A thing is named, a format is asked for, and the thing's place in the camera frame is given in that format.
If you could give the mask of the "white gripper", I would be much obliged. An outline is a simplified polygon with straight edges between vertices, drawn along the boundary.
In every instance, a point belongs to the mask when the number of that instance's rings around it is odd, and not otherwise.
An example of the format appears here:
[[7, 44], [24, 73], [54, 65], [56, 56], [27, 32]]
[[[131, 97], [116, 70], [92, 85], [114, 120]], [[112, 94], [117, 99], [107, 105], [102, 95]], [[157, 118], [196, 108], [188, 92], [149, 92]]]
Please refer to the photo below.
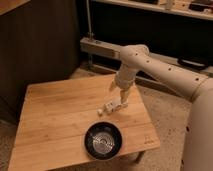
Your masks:
[[125, 106], [128, 102], [128, 97], [130, 94], [129, 88], [133, 85], [133, 79], [124, 79], [119, 75], [116, 75], [114, 81], [111, 82], [109, 91], [113, 91], [117, 86], [120, 90], [120, 102], [122, 106]]

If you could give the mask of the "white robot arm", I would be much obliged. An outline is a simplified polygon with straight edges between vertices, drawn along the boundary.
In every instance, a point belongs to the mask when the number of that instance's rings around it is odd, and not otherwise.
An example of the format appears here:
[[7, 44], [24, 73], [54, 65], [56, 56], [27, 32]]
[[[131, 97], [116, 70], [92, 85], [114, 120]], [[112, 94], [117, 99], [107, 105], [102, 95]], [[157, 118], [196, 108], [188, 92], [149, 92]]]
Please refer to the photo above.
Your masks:
[[213, 78], [152, 58], [143, 44], [122, 46], [119, 56], [110, 89], [119, 87], [125, 101], [143, 71], [191, 102], [180, 171], [213, 171]]

